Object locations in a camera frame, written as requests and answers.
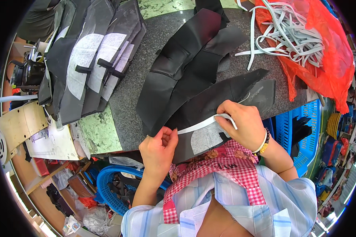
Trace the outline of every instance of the white bracelet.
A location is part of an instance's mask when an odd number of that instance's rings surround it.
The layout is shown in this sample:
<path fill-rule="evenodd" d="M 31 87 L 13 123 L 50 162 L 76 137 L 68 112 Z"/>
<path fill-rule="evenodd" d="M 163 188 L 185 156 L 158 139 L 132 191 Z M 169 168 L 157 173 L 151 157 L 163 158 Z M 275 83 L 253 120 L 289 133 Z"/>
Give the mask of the white bracelet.
<path fill-rule="evenodd" d="M 252 151 L 252 153 L 257 153 L 257 152 L 259 152 L 259 151 L 261 150 L 261 148 L 262 148 L 262 147 L 264 146 L 264 144 L 265 144 L 267 135 L 268 135 L 268 132 L 267 132 L 266 129 L 265 129 L 265 138 L 264 138 L 264 141 L 262 142 L 261 146 L 260 146 L 256 151 Z"/>

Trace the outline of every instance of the black strap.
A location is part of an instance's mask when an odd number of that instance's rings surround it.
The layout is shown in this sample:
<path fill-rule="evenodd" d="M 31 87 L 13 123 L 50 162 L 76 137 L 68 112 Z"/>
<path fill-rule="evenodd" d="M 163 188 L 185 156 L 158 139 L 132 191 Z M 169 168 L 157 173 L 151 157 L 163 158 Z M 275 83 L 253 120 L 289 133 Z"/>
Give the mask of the black strap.
<path fill-rule="evenodd" d="M 102 58 L 99 58 L 98 59 L 98 65 L 104 67 L 104 68 L 107 68 L 108 71 L 114 75 L 115 77 L 119 78 L 119 79 L 123 79 L 125 77 L 125 74 L 122 73 L 122 72 L 119 72 L 117 70 L 115 70 L 114 67 L 112 67 L 112 63 L 102 59 Z"/>
<path fill-rule="evenodd" d="M 84 73 L 84 74 L 88 74 L 88 73 L 91 73 L 92 68 L 86 68 L 86 67 L 82 67 L 82 66 L 77 65 L 75 67 L 75 71 L 80 72 L 80 73 Z"/>
<path fill-rule="evenodd" d="M 14 65 L 17 65 L 17 66 L 19 66 L 21 68 L 23 68 L 24 65 L 25 65 L 24 63 L 21 63 L 21 62 L 19 62 L 17 60 L 11 60 L 9 63 L 13 63 Z"/>

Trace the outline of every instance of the red plastic bag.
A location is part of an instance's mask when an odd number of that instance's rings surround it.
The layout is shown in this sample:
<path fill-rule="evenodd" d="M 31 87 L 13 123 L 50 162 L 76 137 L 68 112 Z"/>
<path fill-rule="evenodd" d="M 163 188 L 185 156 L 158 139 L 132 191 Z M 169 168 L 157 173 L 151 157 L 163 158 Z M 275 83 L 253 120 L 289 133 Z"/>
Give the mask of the red plastic bag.
<path fill-rule="evenodd" d="M 302 79 L 311 89 L 323 96 L 332 98 L 336 102 L 336 109 L 342 114 L 348 113 L 346 103 L 348 88 L 355 72 L 352 50 L 348 44 L 346 34 L 337 18 L 335 18 L 319 0 L 267 0 L 269 2 L 285 2 L 294 10 L 307 17 L 306 29 L 315 28 L 323 37 L 325 49 L 323 51 L 323 67 L 317 68 L 306 62 L 302 67 L 287 57 L 279 56 L 282 68 L 289 82 L 289 99 L 296 97 L 295 76 Z M 256 6 L 264 6 L 262 0 L 256 0 Z M 256 9 L 256 21 L 261 32 L 265 32 L 267 25 L 262 22 L 272 22 L 271 14 L 266 9 Z M 277 44 L 266 39 L 271 47 Z"/>
<path fill-rule="evenodd" d="M 340 153 L 342 155 L 346 155 L 346 152 L 347 152 L 347 149 L 348 149 L 348 139 L 346 139 L 345 137 L 342 137 L 342 142 L 343 142 L 343 146 L 342 148 L 340 149 Z"/>
<path fill-rule="evenodd" d="M 93 197 L 78 197 L 78 200 L 83 203 L 83 205 L 85 207 L 87 207 L 88 209 L 90 209 L 91 207 L 95 207 L 98 205 L 98 203 L 94 200 Z"/>

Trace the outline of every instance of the plastic bag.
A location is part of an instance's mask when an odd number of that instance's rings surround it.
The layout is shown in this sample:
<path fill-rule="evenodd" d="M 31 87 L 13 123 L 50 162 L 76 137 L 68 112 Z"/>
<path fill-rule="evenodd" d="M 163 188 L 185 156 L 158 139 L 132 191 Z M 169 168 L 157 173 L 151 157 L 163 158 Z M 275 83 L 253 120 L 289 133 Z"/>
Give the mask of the plastic bag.
<path fill-rule="evenodd" d="M 114 165 L 124 165 L 124 166 L 135 166 L 138 171 L 140 169 L 144 168 L 144 164 L 135 161 L 129 157 L 123 157 L 123 156 L 114 156 L 114 157 L 109 157 L 109 163 L 114 164 Z"/>
<path fill-rule="evenodd" d="M 64 220 L 63 232 L 64 235 L 75 233 L 80 228 L 80 223 L 71 215 Z"/>
<path fill-rule="evenodd" d="M 65 187 L 67 187 L 67 185 L 69 185 L 69 182 L 67 180 L 71 176 L 72 176 L 72 172 L 67 168 L 62 169 L 61 171 L 59 171 L 53 176 L 53 180 L 57 184 L 58 190 L 62 190 Z"/>
<path fill-rule="evenodd" d="M 323 37 L 323 44 L 325 45 L 322 68 L 315 69 L 308 62 L 306 62 L 305 67 L 302 67 L 287 57 L 278 57 L 289 83 L 290 101 L 294 101 L 296 97 L 294 85 L 297 75 L 314 91 L 334 99 L 336 109 L 342 114 L 349 112 L 346 100 L 348 88 L 352 83 L 355 72 L 355 65 L 352 50 L 339 20 L 319 0 L 268 1 L 288 3 L 297 13 L 307 17 L 306 29 L 315 28 Z M 256 0 L 256 6 L 264 6 L 264 3 L 262 0 Z M 271 19 L 268 10 L 256 9 L 256 21 L 261 32 L 265 32 L 268 27 L 268 25 L 263 25 L 262 22 L 272 22 Z M 270 39 L 266 40 L 271 47 L 277 46 L 276 42 Z"/>
<path fill-rule="evenodd" d="M 346 155 L 346 152 L 347 152 L 347 149 L 348 149 L 348 139 L 346 139 L 345 137 L 342 137 L 342 142 L 343 142 L 343 146 L 342 148 L 340 149 L 340 153 L 342 155 Z"/>
<path fill-rule="evenodd" d="M 89 231 L 102 236 L 110 228 L 111 219 L 104 206 L 90 208 L 83 217 L 83 224 Z"/>

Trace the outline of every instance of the yellow plastic basket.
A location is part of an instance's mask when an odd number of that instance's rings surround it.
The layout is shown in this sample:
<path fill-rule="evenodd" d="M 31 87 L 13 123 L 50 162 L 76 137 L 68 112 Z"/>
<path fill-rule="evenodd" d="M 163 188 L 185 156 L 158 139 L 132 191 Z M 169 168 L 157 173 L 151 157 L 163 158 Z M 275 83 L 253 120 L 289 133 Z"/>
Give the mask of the yellow plastic basket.
<path fill-rule="evenodd" d="M 337 139 L 337 126 L 341 118 L 341 113 L 333 113 L 327 122 L 327 133 L 332 136 L 335 140 Z"/>

